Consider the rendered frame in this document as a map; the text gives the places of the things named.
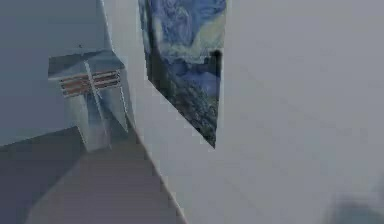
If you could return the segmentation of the blue swirly framed painting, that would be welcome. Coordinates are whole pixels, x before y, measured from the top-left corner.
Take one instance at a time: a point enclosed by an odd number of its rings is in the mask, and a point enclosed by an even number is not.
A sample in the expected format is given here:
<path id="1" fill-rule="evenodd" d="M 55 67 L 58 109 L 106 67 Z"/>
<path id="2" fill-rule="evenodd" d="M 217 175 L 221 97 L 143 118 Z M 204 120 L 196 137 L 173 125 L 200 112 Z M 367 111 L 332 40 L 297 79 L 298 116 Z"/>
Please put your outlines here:
<path id="1" fill-rule="evenodd" d="M 214 146 L 227 0 L 138 0 L 138 8 L 148 80 Z"/>

